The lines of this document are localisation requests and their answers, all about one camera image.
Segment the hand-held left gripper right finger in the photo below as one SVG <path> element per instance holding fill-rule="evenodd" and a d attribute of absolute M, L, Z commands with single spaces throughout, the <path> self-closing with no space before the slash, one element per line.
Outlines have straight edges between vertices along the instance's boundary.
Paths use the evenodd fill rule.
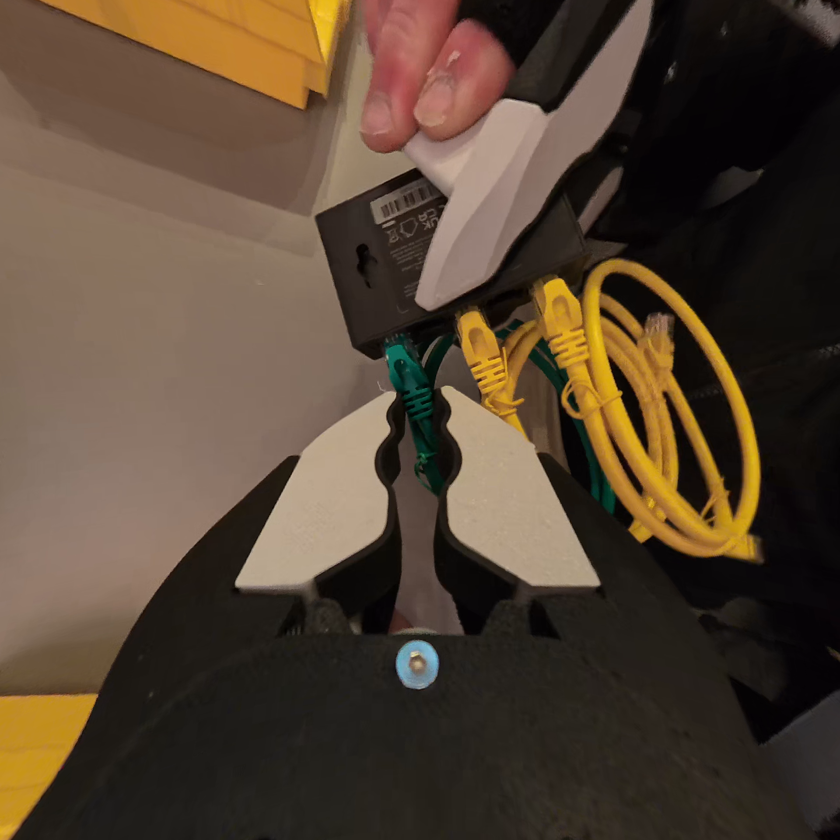
<path fill-rule="evenodd" d="M 478 635 L 500 602 L 596 592 L 598 573 L 534 445 L 450 385 L 435 393 L 435 423 L 435 573 L 464 633 Z"/>

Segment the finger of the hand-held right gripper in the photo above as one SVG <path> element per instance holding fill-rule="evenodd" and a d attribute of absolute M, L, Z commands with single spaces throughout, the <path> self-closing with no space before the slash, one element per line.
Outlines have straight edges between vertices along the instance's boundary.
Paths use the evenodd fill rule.
<path fill-rule="evenodd" d="M 577 217 L 582 232 L 590 231 L 599 216 L 603 215 L 621 185 L 623 174 L 622 166 L 614 167 L 593 189 Z"/>
<path fill-rule="evenodd" d="M 553 111 L 505 98 L 451 140 L 414 136 L 405 153 L 448 201 L 416 289 L 440 309 L 485 284 L 567 173 L 601 142 L 631 86 L 654 16 L 632 6 L 602 54 Z"/>

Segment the person's dark clothing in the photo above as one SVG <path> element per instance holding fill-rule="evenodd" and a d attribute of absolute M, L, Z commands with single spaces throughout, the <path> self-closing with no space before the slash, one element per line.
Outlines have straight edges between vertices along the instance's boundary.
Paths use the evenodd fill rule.
<path fill-rule="evenodd" d="M 663 277 L 738 378 L 763 562 L 651 554 L 766 742 L 838 690 L 838 2 L 655 2 L 589 236 Z"/>

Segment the black network switch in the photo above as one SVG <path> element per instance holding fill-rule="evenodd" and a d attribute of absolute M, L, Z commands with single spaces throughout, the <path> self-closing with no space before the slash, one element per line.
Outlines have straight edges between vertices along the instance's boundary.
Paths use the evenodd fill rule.
<path fill-rule="evenodd" d="M 558 194 L 484 286 L 423 310 L 417 286 L 446 203 L 411 169 L 315 216 L 350 342 L 372 360 L 396 335 L 422 344 L 452 333 L 457 314 L 468 308 L 499 326 L 543 277 L 560 276 L 573 289 L 581 284 L 590 253 L 567 196 Z"/>

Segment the yellow plastic bin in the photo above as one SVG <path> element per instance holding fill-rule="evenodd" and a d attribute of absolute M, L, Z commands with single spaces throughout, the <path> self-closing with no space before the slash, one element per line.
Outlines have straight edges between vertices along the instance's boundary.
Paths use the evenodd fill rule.
<path fill-rule="evenodd" d="M 55 779 L 98 696 L 1 697 L 1 838 L 11 838 Z"/>
<path fill-rule="evenodd" d="M 351 1 L 46 1 L 293 108 L 326 97 Z"/>

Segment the person's right hand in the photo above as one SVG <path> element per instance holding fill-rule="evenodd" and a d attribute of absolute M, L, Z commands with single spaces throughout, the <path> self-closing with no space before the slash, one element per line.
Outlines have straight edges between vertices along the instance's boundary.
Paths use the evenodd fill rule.
<path fill-rule="evenodd" d="M 446 141 L 501 99 L 516 65 L 482 23 L 459 19 L 457 1 L 364 3 L 373 64 L 360 135 L 377 153 L 417 133 Z"/>

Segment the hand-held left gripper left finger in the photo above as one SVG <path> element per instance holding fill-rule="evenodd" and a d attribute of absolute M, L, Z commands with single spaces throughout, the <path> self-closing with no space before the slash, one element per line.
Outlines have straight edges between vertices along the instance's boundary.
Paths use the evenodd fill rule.
<path fill-rule="evenodd" d="M 316 437 L 235 580 L 238 592 L 331 600 L 364 634 L 389 632 L 402 579 L 394 484 L 403 404 L 383 392 Z"/>

